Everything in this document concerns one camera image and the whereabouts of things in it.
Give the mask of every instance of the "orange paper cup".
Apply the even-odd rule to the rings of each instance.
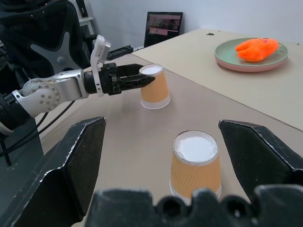
[[[184,131],[174,141],[170,190],[186,204],[198,188],[221,195],[220,160],[216,140],[202,131]]]
[[[149,110],[166,107],[170,102],[170,96],[163,67],[152,64],[142,67],[139,71],[141,74],[155,77],[152,83],[141,88],[142,106]]]

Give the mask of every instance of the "laptop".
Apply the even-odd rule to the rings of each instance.
[[[181,12],[148,12],[144,47],[180,35],[182,17]]]

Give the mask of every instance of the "wire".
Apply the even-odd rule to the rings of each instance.
[[[18,145],[19,143],[21,143],[22,141],[24,141],[27,137],[29,137],[45,120],[46,116],[48,115],[48,113],[45,113],[42,117],[42,119],[39,121],[39,123],[37,124],[36,127],[34,127],[32,129],[32,131],[30,131],[27,135],[25,135],[24,137],[22,137],[21,139],[19,139],[16,143],[14,143],[13,145],[11,145],[9,148],[7,148],[5,151],[14,148],[16,145]]]
[[[55,121],[57,121],[71,107],[71,105],[74,104],[74,102],[75,101],[72,101],[56,118],[54,118],[47,126],[45,126],[43,129],[41,129],[41,131],[37,132],[36,134],[34,134],[32,137],[30,137],[23,143],[18,144],[16,147],[11,146],[8,149],[6,149],[5,151],[1,152],[0,157],[4,156],[5,154],[9,154],[9,153],[13,152],[14,150],[22,147],[23,145],[25,145],[28,142],[30,142],[31,140],[33,140],[36,136],[40,135],[42,132],[44,132],[46,129],[48,129]]]

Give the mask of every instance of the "cup rim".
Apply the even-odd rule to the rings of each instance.
[[[147,68],[149,68],[150,66],[155,66],[157,68],[159,68],[159,71],[158,72],[155,72],[155,73],[149,73],[149,74],[146,74],[146,73],[143,73],[143,71]],[[145,65],[143,66],[142,68],[139,69],[139,72],[143,75],[148,75],[148,76],[158,76],[160,75],[162,72],[163,72],[163,67],[161,65],[158,65],[158,64],[148,64],[148,65]]]
[[[178,138],[180,135],[182,135],[182,134],[184,134],[184,133],[187,133],[187,132],[189,132],[189,131],[202,132],[202,133],[204,133],[204,134],[206,134],[206,135],[208,135],[208,136],[210,136],[211,138],[214,139],[215,144],[216,144],[216,147],[217,147],[217,152],[216,152],[216,154],[215,154],[211,159],[209,159],[209,160],[207,160],[207,161],[202,161],[202,162],[199,162],[199,161],[198,161],[198,162],[189,161],[189,160],[183,158],[183,157],[179,154],[179,152],[176,151],[176,140],[177,140],[177,138]],[[183,162],[183,163],[185,163],[185,164],[188,164],[188,165],[191,165],[191,166],[205,166],[205,165],[208,165],[208,164],[214,162],[214,161],[217,159],[217,157],[219,156],[219,147],[218,147],[218,143],[217,143],[216,139],[215,139],[211,134],[209,134],[209,133],[207,133],[207,132],[205,132],[205,131],[201,131],[201,130],[186,130],[186,131],[180,132],[180,133],[175,137],[174,143],[173,143],[173,153],[176,155],[176,157],[177,157],[177,159],[179,159],[179,161],[181,161],[181,162]]]

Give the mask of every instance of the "table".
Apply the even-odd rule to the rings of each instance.
[[[198,29],[134,55],[303,131],[303,45],[283,43],[288,61],[267,72],[240,73],[219,67],[214,59],[216,47],[243,37]]]
[[[117,65],[149,64],[132,54],[116,59]],[[263,113],[224,97],[170,71],[165,71],[171,103],[160,110],[144,109],[140,103],[140,90],[125,91],[117,96],[76,101],[58,122],[40,135],[47,152],[81,120],[105,116],[107,126],[95,190],[105,188],[144,188],[153,194],[156,203],[170,195],[169,178],[172,144],[178,133],[202,130],[210,133],[218,143],[222,171],[222,195],[236,194],[247,199],[241,188],[223,141],[218,122],[232,119],[253,122],[268,127],[290,148],[303,155],[303,132],[277,121]],[[51,111],[44,127],[68,104]]]

